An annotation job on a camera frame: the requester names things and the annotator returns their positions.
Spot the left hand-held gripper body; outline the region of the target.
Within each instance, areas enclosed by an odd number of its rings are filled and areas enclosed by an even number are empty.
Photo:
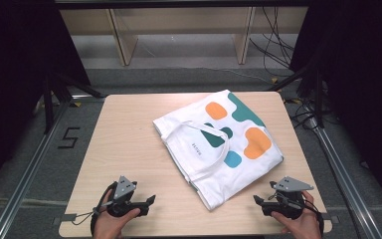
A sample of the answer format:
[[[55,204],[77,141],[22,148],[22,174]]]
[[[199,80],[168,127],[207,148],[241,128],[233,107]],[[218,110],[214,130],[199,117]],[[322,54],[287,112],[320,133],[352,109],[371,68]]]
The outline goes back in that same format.
[[[146,207],[145,202],[131,202],[130,199],[136,188],[136,182],[129,181],[121,176],[114,184],[114,188],[108,197],[106,210],[113,217],[122,217],[134,208]]]

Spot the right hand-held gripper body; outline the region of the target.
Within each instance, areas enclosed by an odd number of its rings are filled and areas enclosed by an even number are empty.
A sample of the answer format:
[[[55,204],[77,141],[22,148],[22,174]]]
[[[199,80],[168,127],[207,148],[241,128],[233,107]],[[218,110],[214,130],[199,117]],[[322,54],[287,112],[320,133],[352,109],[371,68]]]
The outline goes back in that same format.
[[[279,182],[271,181],[270,185],[276,191],[271,198],[277,201],[269,207],[268,215],[278,212],[286,218],[298,218],[305,205],[302,192],[312,190],[313,186],[290,176],[285,176]]]

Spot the white patterned tote bag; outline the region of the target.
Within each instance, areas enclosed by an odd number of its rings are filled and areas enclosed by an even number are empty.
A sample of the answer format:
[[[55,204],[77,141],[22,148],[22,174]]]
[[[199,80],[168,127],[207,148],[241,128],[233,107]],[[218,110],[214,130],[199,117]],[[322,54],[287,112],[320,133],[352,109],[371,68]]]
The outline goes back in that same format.
[[[225,90],[153,124],[185,180],[213,210],[280,164],[264,122]]]

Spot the person's left hand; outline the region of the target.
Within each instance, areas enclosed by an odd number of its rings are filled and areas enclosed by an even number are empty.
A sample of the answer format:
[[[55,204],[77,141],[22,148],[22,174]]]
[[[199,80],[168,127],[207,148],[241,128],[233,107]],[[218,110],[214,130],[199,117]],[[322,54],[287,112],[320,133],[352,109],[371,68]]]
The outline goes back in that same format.
[[[111,190],[104,196],[103,204],[108,201]],[[122,228],[140,213],[139,208],[134,208],[122,217],[113,217],[106,211],[106,207],[102,205],[98,210],[98,217],[95,222],[94,239],[122,239]]]

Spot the person's right hand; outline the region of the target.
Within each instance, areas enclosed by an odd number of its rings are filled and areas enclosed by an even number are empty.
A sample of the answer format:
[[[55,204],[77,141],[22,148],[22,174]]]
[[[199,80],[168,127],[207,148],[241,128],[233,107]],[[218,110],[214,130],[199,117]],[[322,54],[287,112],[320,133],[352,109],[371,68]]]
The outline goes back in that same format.
[[[312,195],[307,191],[303,191],[302,195],[305,199],[305,205],[311,206],[314,202]],[[284,226],[282,232],[291,234],[294,239],[322,239],[316,213],[307,207],[295,220],[286,218],[278,212],[273,212],[272,216]]]

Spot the black metal stand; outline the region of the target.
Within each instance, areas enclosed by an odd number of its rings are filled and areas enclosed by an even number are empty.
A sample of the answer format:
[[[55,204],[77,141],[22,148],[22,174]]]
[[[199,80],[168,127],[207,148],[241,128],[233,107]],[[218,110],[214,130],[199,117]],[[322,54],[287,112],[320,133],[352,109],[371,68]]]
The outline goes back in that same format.
[[[289,77],[286,77],[278,84],[268,88],[268,92],[277,92],[278,90],[286,87],[297,79],[301,79],[299,87],[296,91],[300,97],[304,98],[307,97],[310,93],[313,93],[314,121],[317,123],[318,127],[324,128],[322,121],[322,79],[317,63],[308,63],[306,66],[302,67],[300,70],[296,71]]]
[[[105,98],[104,94],[94,90],[89,85],[82,84],[61,73],[49,73],[43,81],[43,99],[46,116],[45,133],[51,130],[55,122],[53,96],[56,96],[60,103],[69,103],[74,98],[68,90],[68,86],[73,86],[97,99]]]

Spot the dark curtain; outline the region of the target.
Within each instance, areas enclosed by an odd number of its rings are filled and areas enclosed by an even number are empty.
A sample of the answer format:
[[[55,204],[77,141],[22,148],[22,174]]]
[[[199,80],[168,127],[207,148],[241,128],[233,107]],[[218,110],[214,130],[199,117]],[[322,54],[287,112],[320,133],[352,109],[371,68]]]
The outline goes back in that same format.
[[[53,73],[90,82],[55,0],[0,0],[0,169]]]
[[[335,113],[382,188],[382,0],[312,0],[290,68],[301,69],[339,21],[322,65]]]

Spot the light wooden desk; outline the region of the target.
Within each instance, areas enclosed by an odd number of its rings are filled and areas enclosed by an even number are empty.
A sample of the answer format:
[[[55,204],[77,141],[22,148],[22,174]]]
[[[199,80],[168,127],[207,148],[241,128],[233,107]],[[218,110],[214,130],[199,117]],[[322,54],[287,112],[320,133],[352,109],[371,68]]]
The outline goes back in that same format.
[[[281,34],[297,34],[305,7],[147,8],[63,10],[73,35],[111,35],[119,62],[130,64],[140,35],[230,34],[237,61],[246,62],[253,34],[269,33],[274,23]]]

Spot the aluminium floor rail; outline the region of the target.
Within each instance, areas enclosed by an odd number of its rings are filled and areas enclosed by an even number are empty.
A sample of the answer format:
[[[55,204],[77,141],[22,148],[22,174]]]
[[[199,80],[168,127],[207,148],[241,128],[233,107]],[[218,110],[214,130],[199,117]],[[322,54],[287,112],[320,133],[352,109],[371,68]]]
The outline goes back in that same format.
[[[325,129],[320,126],[320,123],[316,120],[316,118],[310,119],[309,124],[313,127],[313,131],[318,136],[320,144],[325,150],[331,170],[335,175],[336,182],[342,189],[344,197],[350,206],[350,211],[358,219],[367,239],[382,239],[381,230],[375,222],[375,219],[368,209],[367,204],[361,197],[359,190],[355,186],[348,171],[344,167],[344,164],[342,163],[341,158]]]
[[[86,95],[54,103],[55,122],[48,133],[45,111],[34,115],[0,169],[0,239],[60,238],[60,221],[103,103]]]

